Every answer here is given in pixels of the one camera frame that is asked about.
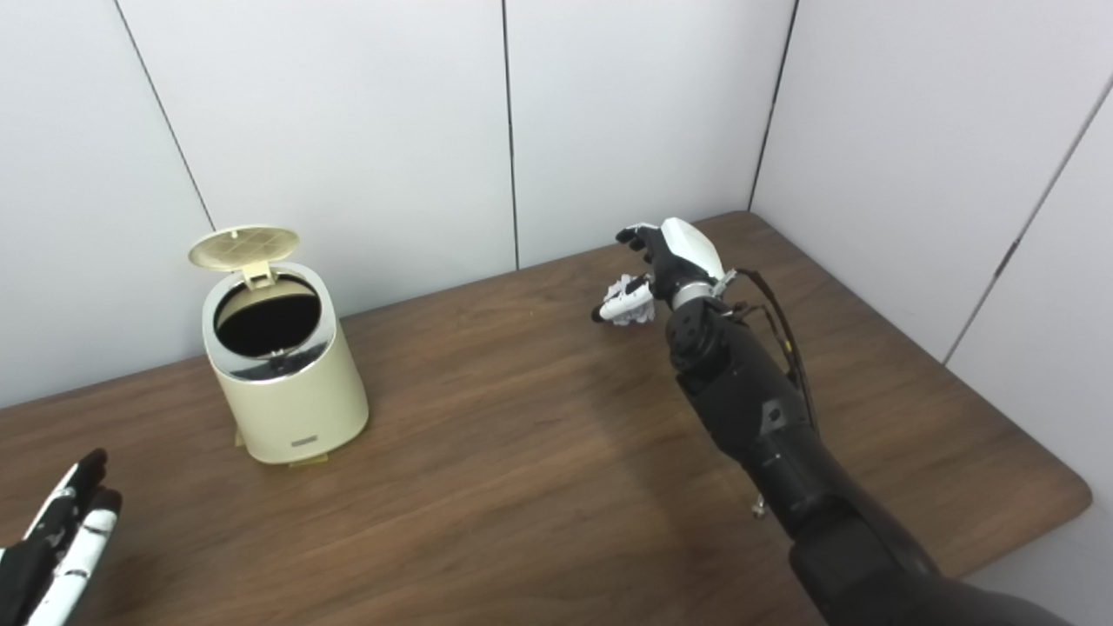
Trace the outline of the white and black left hand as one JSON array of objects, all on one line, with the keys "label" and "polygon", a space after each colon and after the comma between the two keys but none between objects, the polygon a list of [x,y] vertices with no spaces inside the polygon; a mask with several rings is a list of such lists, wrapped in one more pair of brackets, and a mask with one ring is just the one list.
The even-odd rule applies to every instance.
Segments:
[{"label": "white and black left hand", "polygon": [[104,487],[108,459],[98,448],[68,468],[23,538],[3,548],[3,625],[70,622],[122,512],[122,493]]}]

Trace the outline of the white and black right hand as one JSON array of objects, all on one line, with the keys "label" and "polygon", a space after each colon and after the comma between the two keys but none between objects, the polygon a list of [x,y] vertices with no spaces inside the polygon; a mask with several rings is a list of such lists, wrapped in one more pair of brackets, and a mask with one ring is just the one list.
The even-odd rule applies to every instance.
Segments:
[{"label": "white and black right hand", "polygon": [[654,302],[663,302],[674,312],[693,300],[719,299],[727,288],[728,272],[718,250],[702,231],[683,219],[671,217],[659,225],[637,223],[618,231],[615,241],[643,253],[650,270],[613,283],[590,314],[595,323],[648,323],[654,317]]}]

